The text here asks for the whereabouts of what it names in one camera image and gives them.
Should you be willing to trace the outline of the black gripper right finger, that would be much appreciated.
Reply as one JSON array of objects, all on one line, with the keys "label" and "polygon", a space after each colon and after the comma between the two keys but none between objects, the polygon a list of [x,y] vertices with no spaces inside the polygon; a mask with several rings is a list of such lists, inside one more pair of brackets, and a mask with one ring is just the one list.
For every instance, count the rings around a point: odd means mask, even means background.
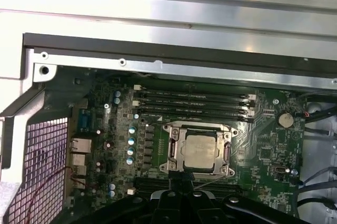
[{"label": "black gripper right finger", "polygon": [[183,192],[194,223],[300,223],[300,219],[246,197],[229,195],[220,203],[193,186],[194,175],[181,173]]}]

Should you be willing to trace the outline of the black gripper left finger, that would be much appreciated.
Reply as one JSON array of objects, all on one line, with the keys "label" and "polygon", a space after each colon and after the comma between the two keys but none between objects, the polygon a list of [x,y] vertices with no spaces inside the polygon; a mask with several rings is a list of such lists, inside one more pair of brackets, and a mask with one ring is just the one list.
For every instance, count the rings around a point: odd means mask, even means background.
[{"label": "black gripper left finger", "polygon": [[184,172],[171,171],[169,189],[147,200],[128,196],[93,213],[94,223],[179,223]]}]

